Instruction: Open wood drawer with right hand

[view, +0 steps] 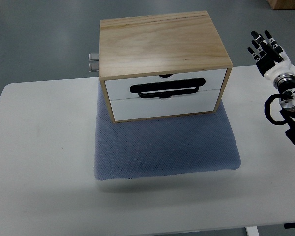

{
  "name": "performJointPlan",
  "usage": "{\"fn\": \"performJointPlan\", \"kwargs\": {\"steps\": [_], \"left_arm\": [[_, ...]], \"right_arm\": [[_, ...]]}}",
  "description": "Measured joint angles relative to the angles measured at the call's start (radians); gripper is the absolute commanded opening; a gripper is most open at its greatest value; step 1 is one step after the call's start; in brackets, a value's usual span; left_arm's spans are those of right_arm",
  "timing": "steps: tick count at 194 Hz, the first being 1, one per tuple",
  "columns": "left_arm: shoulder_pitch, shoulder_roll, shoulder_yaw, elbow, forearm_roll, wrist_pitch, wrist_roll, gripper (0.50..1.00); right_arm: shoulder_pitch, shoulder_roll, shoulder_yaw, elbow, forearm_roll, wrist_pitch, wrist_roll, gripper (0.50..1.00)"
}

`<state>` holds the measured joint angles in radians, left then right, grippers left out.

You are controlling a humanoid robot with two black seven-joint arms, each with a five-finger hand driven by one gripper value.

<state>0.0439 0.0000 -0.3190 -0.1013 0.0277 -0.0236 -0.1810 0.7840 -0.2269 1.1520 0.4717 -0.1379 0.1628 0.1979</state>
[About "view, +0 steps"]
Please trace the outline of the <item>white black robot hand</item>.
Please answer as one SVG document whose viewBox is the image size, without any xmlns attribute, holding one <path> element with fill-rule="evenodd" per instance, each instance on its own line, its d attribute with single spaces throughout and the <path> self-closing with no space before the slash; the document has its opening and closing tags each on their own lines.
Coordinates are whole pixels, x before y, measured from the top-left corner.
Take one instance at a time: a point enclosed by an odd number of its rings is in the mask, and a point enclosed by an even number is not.
<svg viewBox="0 0 295 236">
<path fill-rule="evenodd" d="M 282 74 L 292 74 L 292 63 L 281 45 L 266 30 L 265 36 L 252 31 L 251 41 L 254 48 L 247 50 L 255 60 L 260 74 L 271 81 L 279 78 Z"/>
</svg>

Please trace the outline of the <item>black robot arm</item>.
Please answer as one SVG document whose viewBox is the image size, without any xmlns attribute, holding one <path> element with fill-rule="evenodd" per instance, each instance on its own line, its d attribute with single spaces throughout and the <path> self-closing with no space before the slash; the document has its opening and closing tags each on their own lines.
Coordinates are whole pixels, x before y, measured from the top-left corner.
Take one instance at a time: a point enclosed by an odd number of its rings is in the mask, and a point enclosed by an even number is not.
<svg viewBox="0 0 295 236">
<path fill-rule="evenodd" d="M 279 75 L 277 83 L 278 93 L 271 95 L 264 104 L 264 114 L 267 120 L 274 125 L 289 126 L 285 135 L 295 146 L 295 77 L 292 74 Z M 271 116 L 271 103 L 278 99 L 281 106 L 281 121 L 274 120 Z"/>
</svg>

